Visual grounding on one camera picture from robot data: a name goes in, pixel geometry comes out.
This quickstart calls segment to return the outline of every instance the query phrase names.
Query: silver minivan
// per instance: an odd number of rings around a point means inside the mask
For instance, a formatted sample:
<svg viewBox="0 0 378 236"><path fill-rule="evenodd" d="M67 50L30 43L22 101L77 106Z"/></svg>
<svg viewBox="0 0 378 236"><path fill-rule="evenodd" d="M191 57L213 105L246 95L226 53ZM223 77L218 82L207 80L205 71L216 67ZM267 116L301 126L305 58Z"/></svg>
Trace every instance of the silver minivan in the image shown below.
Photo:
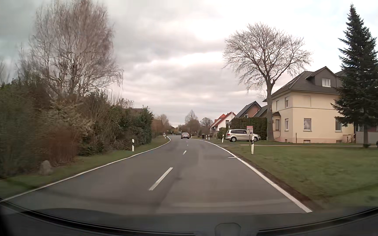
<svg viewBox="0 0 378 236"><path fill-rule="evenodd" d="M257 134L248 134L245 129L229 129L226 133L226 139L231 142L235 141L249 141L253 135L255 142L260 140L260 136Z"/></svg>

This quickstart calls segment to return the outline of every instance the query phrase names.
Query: asphalt road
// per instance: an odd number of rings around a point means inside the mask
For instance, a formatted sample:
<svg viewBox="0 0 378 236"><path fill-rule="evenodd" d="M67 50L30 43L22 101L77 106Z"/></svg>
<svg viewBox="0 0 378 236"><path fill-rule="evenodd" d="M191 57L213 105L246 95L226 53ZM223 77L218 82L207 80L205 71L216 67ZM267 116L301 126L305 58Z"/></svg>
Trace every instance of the asphalt road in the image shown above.
<svg viewBox="0 0 378 236"><path fill-rule="evenodd" d="M9 201L30 210L78 208L122 215L304 212L225 150L202 140L169 137L160 148Z"/></svg>

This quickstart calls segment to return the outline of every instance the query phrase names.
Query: red roof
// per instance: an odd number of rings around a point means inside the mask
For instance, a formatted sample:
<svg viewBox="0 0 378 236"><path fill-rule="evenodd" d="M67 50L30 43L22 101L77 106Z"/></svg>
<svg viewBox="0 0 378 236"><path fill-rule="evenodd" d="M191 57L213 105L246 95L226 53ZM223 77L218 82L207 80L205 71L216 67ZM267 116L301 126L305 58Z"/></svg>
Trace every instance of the red roof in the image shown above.
<svg viewBox="0 0 378 236"><path fill-rule="evenodd" d="M231 114L234 114L234 112L230 112L228 113L227 115L221 115L218 119L215 120L215 122L211 125L211 127L214 127L214 126L217 126L222 120L225 120L225 118L228 116L228 115L231 115Z"/></svg>

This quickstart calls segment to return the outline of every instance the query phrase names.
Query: rock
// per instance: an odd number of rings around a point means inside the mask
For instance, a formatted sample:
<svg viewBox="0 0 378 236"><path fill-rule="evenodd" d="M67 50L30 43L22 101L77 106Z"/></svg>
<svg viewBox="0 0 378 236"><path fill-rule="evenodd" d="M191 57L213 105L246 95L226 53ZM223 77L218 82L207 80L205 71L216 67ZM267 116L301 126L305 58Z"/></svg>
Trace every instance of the rock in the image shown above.
<svg viewBox="0 0 378 236"><path fill-rule="evenodd" d="M40 164L39 175L50 175L53 173L52 166L48 160L43 161Z"/></svg>

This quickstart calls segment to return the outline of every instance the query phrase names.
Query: evergreen tree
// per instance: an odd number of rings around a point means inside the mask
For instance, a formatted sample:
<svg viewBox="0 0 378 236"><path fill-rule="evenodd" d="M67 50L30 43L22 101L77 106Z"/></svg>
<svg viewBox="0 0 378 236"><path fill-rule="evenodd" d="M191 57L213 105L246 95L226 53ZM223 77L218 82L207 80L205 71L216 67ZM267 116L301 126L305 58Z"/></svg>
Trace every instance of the evergreen tree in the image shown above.
<svg viewBox="0 0 378 236"><path fill-rule="evenodd" d="M340 78L343 87L337 88L340 96L332 106L342 115L335 117L340 123L363 127L363 146L367 148L368 127L378 125L378 51L376 38L371 36L352 4L348 20L346 38L339 39L347 45L339 49L344 55L339 56L344 71Z"/></svg>

